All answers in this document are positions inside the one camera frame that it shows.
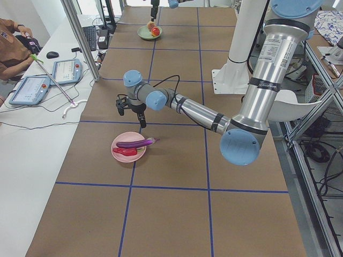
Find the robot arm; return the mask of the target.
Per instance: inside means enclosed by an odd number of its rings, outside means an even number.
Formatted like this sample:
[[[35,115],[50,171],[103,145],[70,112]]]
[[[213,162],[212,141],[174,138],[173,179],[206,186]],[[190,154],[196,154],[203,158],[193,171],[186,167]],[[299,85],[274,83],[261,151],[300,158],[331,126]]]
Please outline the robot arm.
[[[188,2],[190,0],[168,0],[168,5],[171,9],[177,8],[179,6],[180,3],[184,3],[184,2]],[[159,0],[151,0],[151,21],[154,21],[157,17],[158,14],[158,8],[160,5],[160,1]]]
[[[305,116],[311,104],[299,104],[281,83],[297,45],[313,35],[321,1],[243,1],[237,17],[227,63],[214,70],[217,94],[241,94],[243,102],[231,118],[201,105],[173,89],[158,89],[139,71],[123,76],[127,95],[116,100],[120,115],[126,109],[146,126],[145,109],[163,107],[188,116],[196,124],[221,134],[222,156],[235,165],[254,162],[268,132],[267,121],[290,121]]]

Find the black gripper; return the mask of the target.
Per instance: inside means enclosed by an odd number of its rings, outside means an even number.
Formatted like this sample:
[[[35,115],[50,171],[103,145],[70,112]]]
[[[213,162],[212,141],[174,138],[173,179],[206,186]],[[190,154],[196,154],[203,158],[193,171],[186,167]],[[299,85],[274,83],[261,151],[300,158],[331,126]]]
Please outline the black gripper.
[[[136,104],[131,103],[130,108],[134,113],[137,114],[137,118],[138,118],[138,121],[140,123],[140,127],[145,128],[146,127],[146,118],[145,118],[144,112],[146,110],[146,104],[141,103],[139,105],[136,105]]]
[[[154,21],[158,14],[159,0],[151,0],[151,21]]]

